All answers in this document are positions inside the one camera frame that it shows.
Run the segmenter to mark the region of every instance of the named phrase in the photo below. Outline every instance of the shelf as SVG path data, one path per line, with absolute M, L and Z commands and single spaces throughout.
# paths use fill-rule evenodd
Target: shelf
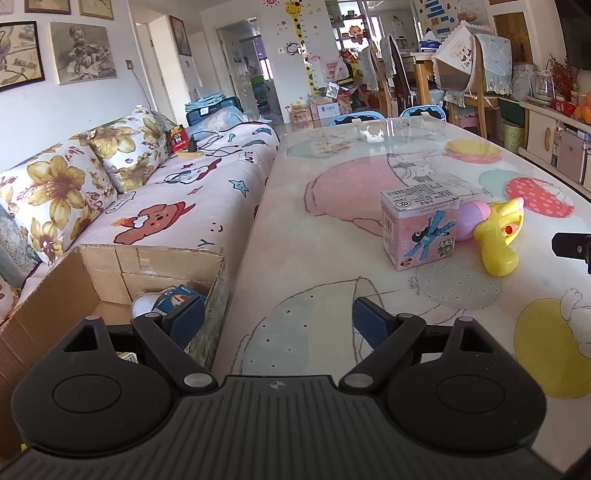
M 588 134 L 591 134 L 591 125 L 587 125 L 582 122 L 579 122 L 578 120 L 575 120 L 574 118 L 569 118 L 569 117 L 563 115 L 562 113 L 557 112 L 553 108 L 549 108 L 549 107 L 545 107 L 545 106 L 538 106 L 533 103 L 523 102 L 523 101 L 519 102 L 519 105 L 525 109 L 539 113 L 540 115 L 549 116 L 550 118 L 554 118 L 555 120 L 563 122 L 567 125 L 571 125 L 572 127 L 578 128 L 579 130 L 582 130 Z
M 558 171 L 558 169 L 555 166 L 549 164 L 548 162 L 545 162 L 541 158 L 536 157 L 534 154 L 528 152 L 523 147 L 521 147 L 519 149 L 519 155 L 521 155 L 525 159 L 529 160 L 530 162 L 532 162 L 534 165 L 536 165 L 537 167 L 541 168 L 542 170 L 545 170 L 546 172 L 548 172 L 552 176 L 558 178 L 563 183 L 565 183 L 569 187 L 571 187 L 573 190 L 579 192 L 587 200 L 590 200 L 591 201 L 591 199 L 590 199 L 591 192 L 590 191 L 588 191 L 587 189 L 585 189 L 581 184 L 575 182 L 573 179 L 568 178 L 564 173 Z

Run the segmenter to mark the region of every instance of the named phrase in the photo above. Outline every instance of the blue chair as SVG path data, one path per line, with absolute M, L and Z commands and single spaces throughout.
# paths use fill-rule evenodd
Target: blue chair
M 346 115 L 333 118 L 332 122 L 329 123 L 329 127 L 350 124 L 353 122 L 354 118 L 360 118 L 362 122 L 369 122 L 370 120 L 386 120 L 386 117 L 384 117 L 381 113 L 370 110 L 367 112 L 347 113 Z
M 435 117 L 439 120 L 447 122 L 447 115 L 443 111 L 443 108 L 437 105 L 417 105 L 407 108 L 400 116 L 421 116 L 423 112 L 427 112 L 430 116 Z

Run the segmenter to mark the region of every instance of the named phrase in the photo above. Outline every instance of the plastic bag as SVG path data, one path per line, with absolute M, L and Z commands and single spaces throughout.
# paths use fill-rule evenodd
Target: plastic bag
M 223 132 L 248 121 L 248 116 L 238 108 L 228 106 L 207 117 L 203 122 L 188 127 L 187 133 L 193 140 L 202 140 L 211 136 L 212 132 Z

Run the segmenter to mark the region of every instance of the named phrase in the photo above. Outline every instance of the giraffe height chart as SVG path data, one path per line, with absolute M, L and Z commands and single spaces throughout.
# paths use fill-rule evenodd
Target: giraffe height chart
M 312 65 L 310 63 L 309 53 L 306 47 L 306 41 L 304 39 L 304 31 L 302 30 L 301 21 L 301 2 L 288 1 L 285 3 L 285 11 L 293 19 L 293 25 L 295 28 L 295 34 L 298 39 L 298 43 L 301 45 L 301 55 L 304 62 L 304 68 L 306 69 L 306 78 L 310 86 L 310 94 L 314 95 L 318 93 L 318 88 L 314 85 L 314 75 L 312 74 Z

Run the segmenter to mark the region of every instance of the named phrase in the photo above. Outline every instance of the picture frame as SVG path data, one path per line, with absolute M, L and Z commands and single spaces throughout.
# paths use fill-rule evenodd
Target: picture frame
M 57 21 L 49 27 L 60 85 L 117 78 L 106 27 Z
M 174 42 L 177 44 L 178 54 L 192 57 L 189 37 L 187 36 L 184 22 L 180 18 L 170 15 L 170 27 L 173 31 Z
M 112 0 L 78 0 L 80 15 L 114 20 Z
M 13 0 L 0 0 L 0 15 L 9 15 L 14 12 Z
M 0 92 L 45 80 L 37 22 L 0 22 L 0 54 L 8 69 L 0 71 Z
M 25 0 L 25 13 L 71 15 L 72 6 L 70 0 Z

